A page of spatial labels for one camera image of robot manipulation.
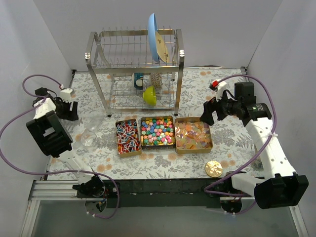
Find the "clear plastic jar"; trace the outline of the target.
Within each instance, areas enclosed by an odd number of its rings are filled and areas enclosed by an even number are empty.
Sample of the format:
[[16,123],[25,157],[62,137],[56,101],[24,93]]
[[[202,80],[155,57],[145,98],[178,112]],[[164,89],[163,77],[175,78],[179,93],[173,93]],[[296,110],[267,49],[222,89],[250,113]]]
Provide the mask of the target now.
[[98,113],[87,124],[84,133],[81,136],[80,142],[84,149],[89,152],[93,152],[98,148],[99,139],[96,135],[102,121],[104,120],[104,114]]

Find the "black tin with star candies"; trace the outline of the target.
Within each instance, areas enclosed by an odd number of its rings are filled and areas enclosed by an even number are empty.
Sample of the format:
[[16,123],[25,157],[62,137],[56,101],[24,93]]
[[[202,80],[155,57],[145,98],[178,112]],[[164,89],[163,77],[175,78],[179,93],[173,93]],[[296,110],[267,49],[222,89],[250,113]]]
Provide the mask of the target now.
[[172,116],[143,117],[140,128],[143,149],[175,147],[175,125]]

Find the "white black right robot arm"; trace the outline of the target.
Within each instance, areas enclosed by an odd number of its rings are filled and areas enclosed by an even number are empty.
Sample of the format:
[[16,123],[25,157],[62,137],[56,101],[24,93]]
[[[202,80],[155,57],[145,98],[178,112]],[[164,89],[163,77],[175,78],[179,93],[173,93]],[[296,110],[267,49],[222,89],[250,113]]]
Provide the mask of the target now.
[[204,103],[200,121],[213,125],[213,112],[216,112],[218,120],[227,116],[238,117],[258,150],[255,157],[261,160],[264,178],[253,177],[243,170],[231,172],[224,178],[224,192],[229,196],[235,196],[240,191],[250,195],[261,209],[296,206],[309,182],[288,161],[274,133],[274,123],[268,106],[257,103],[252,82],[235,83],[232,98],[228,98],[226,86],[224,81],[215,80],[210,84],[216,96]]

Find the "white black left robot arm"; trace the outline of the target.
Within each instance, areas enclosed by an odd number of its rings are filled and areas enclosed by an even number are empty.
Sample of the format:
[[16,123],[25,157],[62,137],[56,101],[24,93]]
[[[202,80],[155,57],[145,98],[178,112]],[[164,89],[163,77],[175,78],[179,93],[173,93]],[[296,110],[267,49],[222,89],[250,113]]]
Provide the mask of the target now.
[[35,116],[26,123],[26,127],[40,150],[46,156],[60,160],[73,173],[78,181],[73,189],[85,196],[101,197],[105,193],[102,179],[82,159],[75,156],[72,137],[61,123],[62,119],[79,119],[78,103],[71,101],[74,90],[63,88],[58,96],[53,97],[47,88],[41,87],[35,90],[35,94]]

